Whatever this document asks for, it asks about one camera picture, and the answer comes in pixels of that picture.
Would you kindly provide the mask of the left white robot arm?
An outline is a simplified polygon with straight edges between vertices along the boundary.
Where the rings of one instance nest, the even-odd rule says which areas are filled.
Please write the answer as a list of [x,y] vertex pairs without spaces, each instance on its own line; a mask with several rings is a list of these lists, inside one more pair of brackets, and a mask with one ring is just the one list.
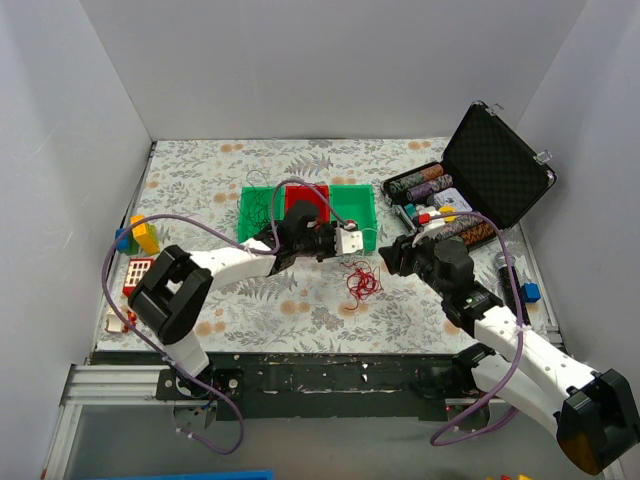
[[159,254],[128,297],[128,306],[155,334],[169,364],[180,375],[178,387],[193,400],[213,386],[209,359],[194,326],[209,290],[253,277],[275,275],[299,257],[326,258],[361,248],[361,234],[336,221],[318,223],[317,208],[298,201],[284,218],[236,246],[187,252],[171,245]]

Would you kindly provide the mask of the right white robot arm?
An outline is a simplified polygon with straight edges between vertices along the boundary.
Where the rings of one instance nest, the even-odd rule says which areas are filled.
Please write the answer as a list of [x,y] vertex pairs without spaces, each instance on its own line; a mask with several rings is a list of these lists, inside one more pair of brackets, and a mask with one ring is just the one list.
[[509,307],[476,280],[462,242],[402,235],[379,253],[390,274],[417,275],[439,294],[446,317],[484,345],[485,355],[452,373],[460,395],[488,392],[506,377],[499,397],[542,425],[591,475],[638,444],[639,413],[627,379],[614,369],[600,373],[518,325]]

